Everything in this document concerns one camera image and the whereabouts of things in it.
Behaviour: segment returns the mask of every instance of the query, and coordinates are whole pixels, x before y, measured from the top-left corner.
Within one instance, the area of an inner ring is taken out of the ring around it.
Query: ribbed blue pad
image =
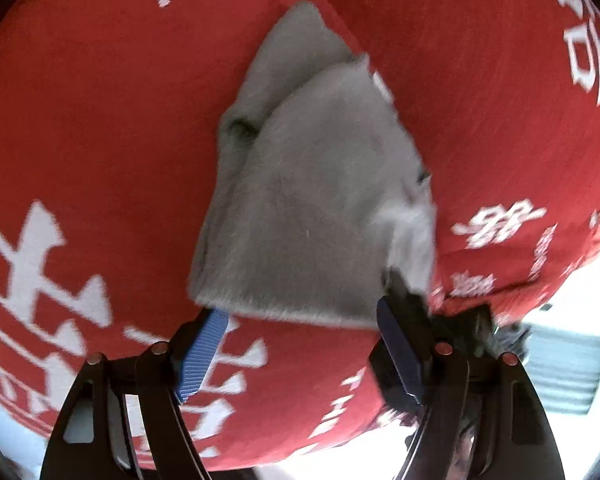
[[[222,310],[212,309],[198,337],[191,345],[180,369],[180,384],[175,389],[181,404],[195,394],[205,378],[224,331],[229,324],[229,315]]]

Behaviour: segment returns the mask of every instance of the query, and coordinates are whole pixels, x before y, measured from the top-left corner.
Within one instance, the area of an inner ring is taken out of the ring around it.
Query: white floor
[[[528,320],[574,332],[600,335],[600,257],[574,272],[550,300],[548,312]],[[600,453],[600,389],[586,416],[552,415],[550,422],[567,480],[582,480]],[[346,446],[288,459],[261,469],[264,480],[391,480],[399,471],[410,430],[396,424],[364,434]],[[45,442],[13,422],[0,410],[0,448],[37,478]]]

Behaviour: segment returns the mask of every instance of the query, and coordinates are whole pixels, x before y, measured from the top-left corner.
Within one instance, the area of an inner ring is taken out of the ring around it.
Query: gray shutter
[[[600,384],[600,336],[533,325],[525,364],[548,413],[586,415]]]

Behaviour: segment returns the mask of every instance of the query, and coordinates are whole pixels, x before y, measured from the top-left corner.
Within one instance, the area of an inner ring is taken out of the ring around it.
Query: folded gray towel
[[[306,2],[267,35],[218,134],[218,180],[189,280],[251,317],[375,326],[382,272],[426,294],[429,179],[409,134]]]

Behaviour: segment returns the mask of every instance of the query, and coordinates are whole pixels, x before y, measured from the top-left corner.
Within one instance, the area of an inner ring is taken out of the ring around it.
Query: gray fabric
[[[302,2],[263,42],[218,134],[189,295],[252,317],[374,326],[382,271],[427,292],[434,207],[420,157],[354,58]]]

